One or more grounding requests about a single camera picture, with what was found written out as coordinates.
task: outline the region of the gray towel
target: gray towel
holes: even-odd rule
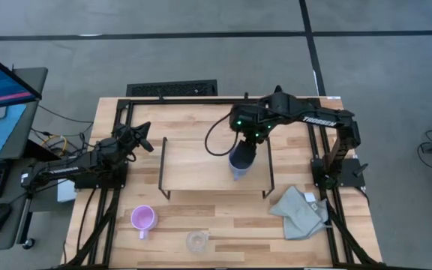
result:
[[[306,202],[305,195],[295,187],[288,188],[269,212],[272,215],[283,217],[286,240],[308,239],[324,229],[324,222],[328,220],[326,200]]]

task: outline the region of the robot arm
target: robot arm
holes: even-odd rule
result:
[[[75,188],[120,188],[125,184],[128,161],[135,161],[133,150],[142,146],[152,152],[146,140],[150,122],[138,127],[118,124],[112,138],[97,142],[94,149],[75,157],[37,162],[29,166],[21,176],[21,186],[30,194],[51,181],[69,179]]]
[[[350,149],[361,144],[359,129],[353,114],[347,110],[316,106],[308,99],[284,93],[278,85],[273,94],[260,98],[257,103],[240,103],[232,106],[229,126],[243,133],[229,160],[239,169],[247,169],[256,157],[257,144],[264,142],[278,125],[306,122],[337,130],[337,140],[331,153],[325,157],[325,171],[335,181],[341,175],[341,163]]]

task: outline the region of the wooden tabletop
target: wooden tabletop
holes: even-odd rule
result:
[[[225,140],[234,141],[235,133],[228,121],[219,127],[227,132]],[[163,165],[163,190],[165,191],[269,191],[271,174],[268,143],[256,149],[256,157],[247,173],[237,181],[228,166],[228,156],[208,154],[204,140],[180,141],[172,138],[166,142]]]
[[[320,100],[324,107],[343,108],[339,98],[321,97]],[[117,101],[116,97],[100,99],[90,143],[111,136]],[[312,153],[306,124],[278,126],[271,132],[275,189],[267,199],[262,198],[260,191],[177,190],[171,193],[171,200],[167,200],[158,190],[163,137],[167,137],[169,142],[200,142],[201,149],[204,149],[203,140],[208,129],[229,109],[230,105],[226,104],[135,106],[132,125],[151,122],[148,141],[154,146],[154,151],[148,153],[138,148],[135,151],[136,162],[130,163],[127,184],[121,190],[119,200],[110,268],[332,265],[326,231],[318,232],[308,240],[287,241],[284,240],[282,218],[269,214],[269,209],[290,186],[319,196],[313,185],[309,165]],[[224,136],[227,128],[227,124],[222,124],[214,129],[209,143],[213,152],[224,152],[232,145],[234,136]],[[321,148],[319,153],[323,153],[319,129],[315,128],[315,131]],[[327,132],[330,143],[334,143],[335,130],[327,129]],[[209,156],[204,152],[199,155],[201,160]],[[66,238],[68,258],[76,253],[81,217],[90,193],[90,190],[82,190],[76,197]],[[340,193],[349,231],[371,257],[380,261],[380,250],[366,199],[350,187],[340,188]],[[88,207],[82,243],[95,225],[99,195],[97,190]],[[109,193],[106,206],[111,197]],[[139,205],[153,207],[159,216],[159,223],[149,233],[147,240],[139,240],[139,233],[130,222],[131,212]],[[191,253],[186,248],[186,236],[195,230],[209,235],[203,253]],[[343,262],[341,235],[337,229],[334,232],[340,261]],[[102,261],[105,240],[106,232],[103,232],[98,245],[97,263]]]

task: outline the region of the purple cup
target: purple cup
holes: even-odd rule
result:
[[[139,239],[147,239],[149,230],[158,224],[158,215],[153,208],[140,205],[131,214],[131,224],[139,230]]]

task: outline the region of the gray carpet floor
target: gray carpet floor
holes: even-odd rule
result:
[[[307,6],[314,31],[432,30],[432,1]],[[304,30],[297,1],[0,0],[0,35],[276,30]],[[341,96],[359,123],[357,153],[369,163],[364,175],[383,259],[432,269],[432,169],[416,154],[432,129],[432,36],[315,42],[327,94]],[[304,37],[0,41],[0,61],[49,68],[41,104],[82,120],[94,118],[98,98],[122,96],[128,83],[216,79],[220,95],[265,95],[277,84],[317,94]],[[38,110],[34,128],[74,134],[85,126]],[[424,158],[432,164],[432,155]],[[36,214],[30,236],[37,245],[0,250],[0,269],[57,265],[70,217],[71,204]]]

